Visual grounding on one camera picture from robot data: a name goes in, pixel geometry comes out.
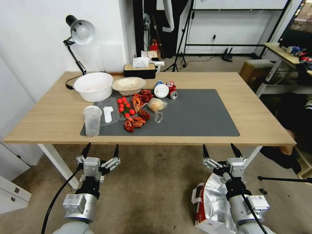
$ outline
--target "wooden table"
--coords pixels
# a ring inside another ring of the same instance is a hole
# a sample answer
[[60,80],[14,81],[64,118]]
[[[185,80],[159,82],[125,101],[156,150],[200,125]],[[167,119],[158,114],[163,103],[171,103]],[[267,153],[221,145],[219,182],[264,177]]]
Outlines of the wooden table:
[[299,64],[299,58],[295,57],[293,54],[288,54],[285,49],[280,47],[279,43],[264,43],[265,47],[272,51],[274,54],[278,55],[279,59],[276,61],[271,71],[267,75],[265,82],[260,85],[256,91],[256,95],[260,97],[262,94],[282,94],[286,92],[312,94],[312,88],[306,85],[269,85],[268,82],[272,79],[275,72],[278,70],[282,61],[295,68]]
[[[41,98],[33,109],[4,139],[6,143],[38,144],[52,163],[67,179],[72,172],[52,144],[133,144],[133,145],[252,145],[257,146],[249,158],[256,156],[261,146],[293,146],[289,136],[275,117],[235,72],[159,72],[156,79],[146,80],[145,88],[153,88],[157,80],[174,81],[177,89],[216,89],[233,119],[240,136],[81,136],[84,124],[82,111],[90,102],[84,101],[65,81],[79,75],[66,72]],[[70,181],[78,186],[77,179]]]

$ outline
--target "table leg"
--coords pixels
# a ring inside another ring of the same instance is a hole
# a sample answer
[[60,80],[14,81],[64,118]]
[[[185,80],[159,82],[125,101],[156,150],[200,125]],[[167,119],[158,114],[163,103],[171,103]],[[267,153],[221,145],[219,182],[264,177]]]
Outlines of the table leg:
[[254,151],[251,153],[251,155],[249,156],[249,158],[247,159],[247,161],[245,162],[245,169],[246,167],[249,165],[249,163],[251,163],[251,161],[256,157],[256,155],[259,153],[259,151],[261,150],[262,146],[257,146]]
[[276,61],[276,63],[274,64],[274,66],[272,67],[271,71],[269,72],[269,74],[267,75],[265,81],[262,83],[262,85],[260,85],[260,87],[257,89],[256,95],[257,97],[260,97],[261,94],[263,93],[263,91],[265,90],[266,86],[268,85],[269,81],[272,79],[273,75],[275,74],[275,72],[277,71],[277,69],[279,68],[280,64],[282,63],[282,60],[279,59]]
[[[64,160],[61,158],[57,150],[54,148],[53,145],[49,144],[38,144],[38,146],[42,149],[42,151],[45,153],[45,155],[50,159],[50,161],[53,163],[53,165],[59,170],[59,172],[64,176],[64,178],[67,180],[69,177],[71,177],[72,172],[64,162]],[[72,178],[69,181],[69,184],[72,188],[77,189],[78,188],[78,180],[76,177]]]

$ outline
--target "lamp arm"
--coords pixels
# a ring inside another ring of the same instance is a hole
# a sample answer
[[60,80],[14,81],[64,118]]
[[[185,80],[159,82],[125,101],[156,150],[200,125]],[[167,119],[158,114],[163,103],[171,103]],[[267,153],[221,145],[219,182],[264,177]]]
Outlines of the lamp arm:
[[69,37],[68,39],[64,40],[63,43],[64,45],[67,47],[68,51],[70,52],[70,54],[72,55],[72,57],[74,58],[77,66],[79,67],[80,71],[82,72],[83,75],[86,74],[86,68],[82,65],[82,63],[80,61],[78,61],[78,59],[76,58],[76,56],[74,55],[74,53],[71,50],[71,45],[75,44],[75,42],[70,41],[72,37]]

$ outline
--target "red soda can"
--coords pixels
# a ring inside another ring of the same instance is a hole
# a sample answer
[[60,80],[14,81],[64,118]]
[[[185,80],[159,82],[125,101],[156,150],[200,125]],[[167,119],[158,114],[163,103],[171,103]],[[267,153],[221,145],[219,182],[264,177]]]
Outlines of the red soda can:
[[174,85],[173,81],[167,82],[167,86],[169,88],[169,97],[171,99],[176,99],[178,97],[178,92],[176,91],[176,86]]

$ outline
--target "cherry tomato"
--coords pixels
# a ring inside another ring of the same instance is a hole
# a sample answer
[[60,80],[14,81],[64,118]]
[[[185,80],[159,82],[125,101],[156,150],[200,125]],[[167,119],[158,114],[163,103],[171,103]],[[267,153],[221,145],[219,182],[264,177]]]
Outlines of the cherry tomato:
[[136,114],[136,112],[135,112],[135,110],[134,110],[134,109],[131,109],[131,110],[129,110],[129,114],[130,114],[130,115],[135,115],[135,114]]

